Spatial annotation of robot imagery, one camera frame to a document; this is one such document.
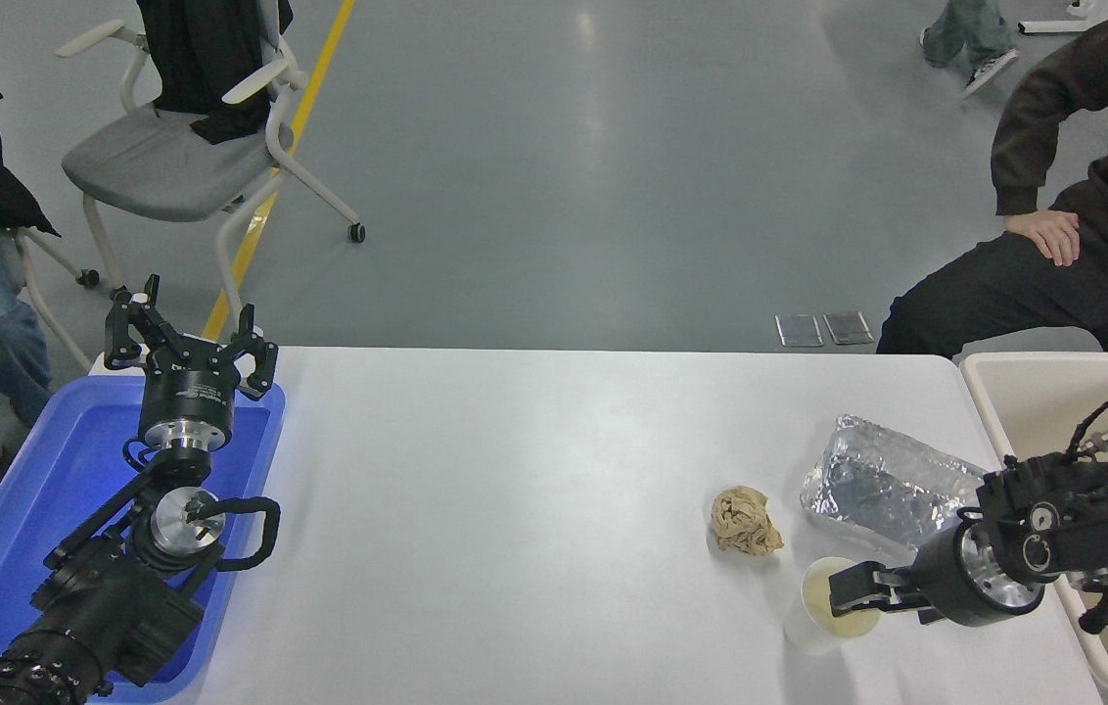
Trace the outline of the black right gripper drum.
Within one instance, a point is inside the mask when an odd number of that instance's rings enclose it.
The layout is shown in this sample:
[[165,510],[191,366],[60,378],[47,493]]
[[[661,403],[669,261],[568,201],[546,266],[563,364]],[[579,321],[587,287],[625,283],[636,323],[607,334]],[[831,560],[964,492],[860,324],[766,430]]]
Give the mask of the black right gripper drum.
[[978,629],[979,594],[970,584],[961,550],[970,523],[947,528],[919,549],[910,568],[911,583],[944,613],[947,621]]

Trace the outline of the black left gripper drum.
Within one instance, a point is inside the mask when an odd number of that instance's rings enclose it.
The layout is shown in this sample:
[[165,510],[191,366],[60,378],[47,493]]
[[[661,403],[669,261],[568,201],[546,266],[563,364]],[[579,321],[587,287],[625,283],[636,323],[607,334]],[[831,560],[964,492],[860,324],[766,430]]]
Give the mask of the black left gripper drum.
[[141,432],[148,433],[170,421],[187,420],[229,433],[238,384],[240,374],[235,367],[186,367],[148,355],[144,361]]

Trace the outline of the person's hand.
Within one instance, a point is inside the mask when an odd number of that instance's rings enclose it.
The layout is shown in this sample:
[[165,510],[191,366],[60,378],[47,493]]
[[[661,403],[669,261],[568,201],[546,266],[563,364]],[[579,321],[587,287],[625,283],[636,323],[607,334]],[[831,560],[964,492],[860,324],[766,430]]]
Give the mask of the person's hand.
[[1027,238],[1055,266],[1073,266],[1081,257],[1081,219],[1073,212],[1043,210],[1005,215],[1004,228]]

